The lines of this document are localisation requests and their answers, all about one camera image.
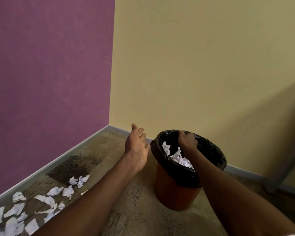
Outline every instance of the person's right arm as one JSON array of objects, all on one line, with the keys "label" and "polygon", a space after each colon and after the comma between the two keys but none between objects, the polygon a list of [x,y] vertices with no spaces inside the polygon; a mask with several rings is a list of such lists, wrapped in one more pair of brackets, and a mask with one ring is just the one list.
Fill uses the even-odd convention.
[{"label": "person's right arm", "polygon": [[193,134],[179,133],[179,145],[195,169],[205,194],[229,235],[295,234],[293,224],[264,198],[221,171],[197,149]]}]

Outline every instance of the wall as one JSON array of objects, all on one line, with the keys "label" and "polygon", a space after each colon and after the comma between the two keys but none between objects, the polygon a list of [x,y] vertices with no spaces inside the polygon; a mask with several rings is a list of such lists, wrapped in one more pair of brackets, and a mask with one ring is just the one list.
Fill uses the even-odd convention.
[{"label": "wall", "polygon": [[0,194],[108,124],[114,0],[0,0]]},{"label": "wall", "polygon": [[295,0],[116,0],[111,81],[110,124],[266,176],[295,140]]}]

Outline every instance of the forearm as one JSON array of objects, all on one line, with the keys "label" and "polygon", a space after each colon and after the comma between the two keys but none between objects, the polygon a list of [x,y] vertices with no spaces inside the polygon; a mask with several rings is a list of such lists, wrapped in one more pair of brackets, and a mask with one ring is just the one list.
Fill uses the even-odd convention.
[{"label": "forearm", "polygon": [[228,234],[295,234],[295,225],[265,199],[218,169],[197,149],[183,151]]},{"label": "forearm", "polygon": [[83,197],[47,222],[37,235],[97,235],[136,171],[127,155]]}]

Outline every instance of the purple wall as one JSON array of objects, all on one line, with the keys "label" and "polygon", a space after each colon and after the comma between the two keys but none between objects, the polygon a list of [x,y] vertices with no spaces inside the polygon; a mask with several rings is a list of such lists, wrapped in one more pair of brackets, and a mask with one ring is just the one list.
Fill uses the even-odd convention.
[{"label": "purple wall", "polygon": [[114,0],[0,0],[0,194],[108,124]]}]

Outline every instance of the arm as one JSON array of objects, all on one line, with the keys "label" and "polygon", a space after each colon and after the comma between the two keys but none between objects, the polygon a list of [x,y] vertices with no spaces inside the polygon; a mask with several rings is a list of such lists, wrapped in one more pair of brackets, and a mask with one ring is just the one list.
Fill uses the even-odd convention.
[{"label": "arm", "polygon": [[36,235],[98,235],[119,196],[146,164],[150,146],[146,146],[143,130],[133,124],[125,153],[118,163],[83,197],[39,229]]},{"label": "arm", "polygon": [[179,145],[229,235],[295,234],[295,225],[277,208],[209,162],[198,151],[193,134],[181,131]]}]

